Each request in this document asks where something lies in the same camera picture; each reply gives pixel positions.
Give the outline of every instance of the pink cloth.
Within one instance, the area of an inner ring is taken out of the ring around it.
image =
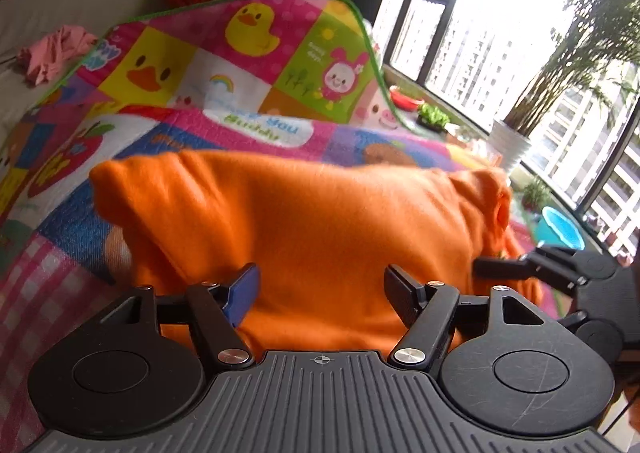
[[[30,47],[21,49],[18,63],[24,67],[27,81],[39,85],[56,77],[63,62],[87,54],[96,40],[84,27],[62,26]]]

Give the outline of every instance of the cartoon rabbit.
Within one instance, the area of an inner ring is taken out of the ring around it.
[[[334,103],[353,92],[358,85],[358,75],[364,70],[364,65],[369,61],[367,52],[359,55],[355,61],[347,59],[347,52],[338,47],[332,50],[331,57],[335,60],[329,65],[322,76],[323,87],[316,92],[315,97],[327,99],[326,108],[332,110]]]

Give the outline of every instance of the red bowl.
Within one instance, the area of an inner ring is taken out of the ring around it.
[[[396,107],[402,110],[406,110],[407,112],[415,112],[415,110],[417,110],[425,103],[424,99],[413,99],[402,94],[400,89],[396,85],[393,85],[391,88],[389,88],[389,95],[391,96],[391,100],[394,102],[394,105]]]

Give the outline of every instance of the metal screw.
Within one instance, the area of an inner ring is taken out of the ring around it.
[[[424,361],[425,357],[424,352],[417,348],[401,348],[400,350],[396,350],[394,353],[396,361],[404,363],[405,365],[421,363]]]
[[[218,354],[218,359],[227,365],[241,365],[249,360],[249,353],[239,348],[228,348]]]

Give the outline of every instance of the crosshair mark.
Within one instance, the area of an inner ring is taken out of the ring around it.
[[[321,367],[324,367],[325,365],[329,364],[330,361],[335,361],[335,359],[331,359],[330,357],[321,355],[321,356],[314,357],[312,361],[314,363],[317,363]]]

